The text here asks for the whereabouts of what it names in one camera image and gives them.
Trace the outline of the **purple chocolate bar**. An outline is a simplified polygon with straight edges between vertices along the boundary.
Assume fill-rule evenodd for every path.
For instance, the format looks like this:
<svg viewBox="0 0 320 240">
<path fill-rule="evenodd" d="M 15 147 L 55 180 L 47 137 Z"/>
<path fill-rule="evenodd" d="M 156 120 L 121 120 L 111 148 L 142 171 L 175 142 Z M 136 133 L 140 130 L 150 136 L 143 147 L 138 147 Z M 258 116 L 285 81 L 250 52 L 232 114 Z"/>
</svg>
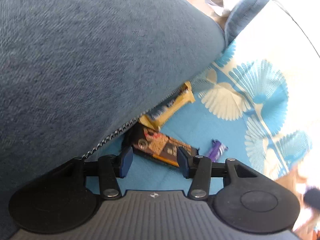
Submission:
<svg viewBox="0 0 320 240">
<path fill-rule="evenodd" d="M 217 162 L 218 159 L 226 152 L 228 151 L 228 147 L 224 145 L 219 140 L 212 140 L 212 145 L 208 152 L 206 153 L 206 156 L 213 162 Z"/>
</svg>

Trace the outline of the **black gold snack bar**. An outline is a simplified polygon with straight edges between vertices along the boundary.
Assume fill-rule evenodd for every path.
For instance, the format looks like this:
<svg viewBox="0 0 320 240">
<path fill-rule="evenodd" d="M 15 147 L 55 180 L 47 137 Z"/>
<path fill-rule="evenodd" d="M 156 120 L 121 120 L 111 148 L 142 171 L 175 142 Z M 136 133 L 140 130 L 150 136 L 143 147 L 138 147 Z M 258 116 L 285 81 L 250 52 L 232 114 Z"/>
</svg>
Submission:
<svg viewBox="0 0 320 240">
<path fill-rule="evenodd" d="M 131 146 L 135 154 L 178 167 L 177 150 L 183 147 L 191 156 L 199 154 L 199 149 L 166 134 L 136 123 L 124 134 L 121 148 Z"/>
</svg>

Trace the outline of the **yellow snack bar wrapper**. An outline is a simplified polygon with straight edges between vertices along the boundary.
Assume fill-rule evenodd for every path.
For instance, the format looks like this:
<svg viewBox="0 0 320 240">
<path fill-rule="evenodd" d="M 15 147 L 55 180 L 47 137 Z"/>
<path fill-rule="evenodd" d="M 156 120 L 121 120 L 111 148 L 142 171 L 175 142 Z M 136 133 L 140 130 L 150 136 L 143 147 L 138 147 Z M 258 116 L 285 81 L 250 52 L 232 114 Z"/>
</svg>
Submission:
<svg viewBox="0 0 320 240">
<path fill-rule="evenodd" d="M 184 105 L 194 103 L 191 83 L 186 81 L 177 91 L 154 109 L 140 117 L 139 122 L 157 132 Z"/>
</svg>

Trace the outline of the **blue fan-pattern sofa cover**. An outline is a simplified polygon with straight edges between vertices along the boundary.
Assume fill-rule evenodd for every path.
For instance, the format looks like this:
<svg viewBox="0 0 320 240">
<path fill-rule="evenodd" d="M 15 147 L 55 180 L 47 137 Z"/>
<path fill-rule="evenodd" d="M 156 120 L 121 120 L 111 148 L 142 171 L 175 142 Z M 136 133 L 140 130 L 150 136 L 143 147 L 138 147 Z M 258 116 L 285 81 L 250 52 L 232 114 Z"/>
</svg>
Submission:
<svg viewBox="0 0 320 240">
<path fill-rule="evenodd" d="M 319 56 L 301 27 L 269 2 L 192 83 L 195 102 L 161 131 L 206 154 L 212 140 L 268 178 L 297 170 L 319 186 Z"/>
</svg>

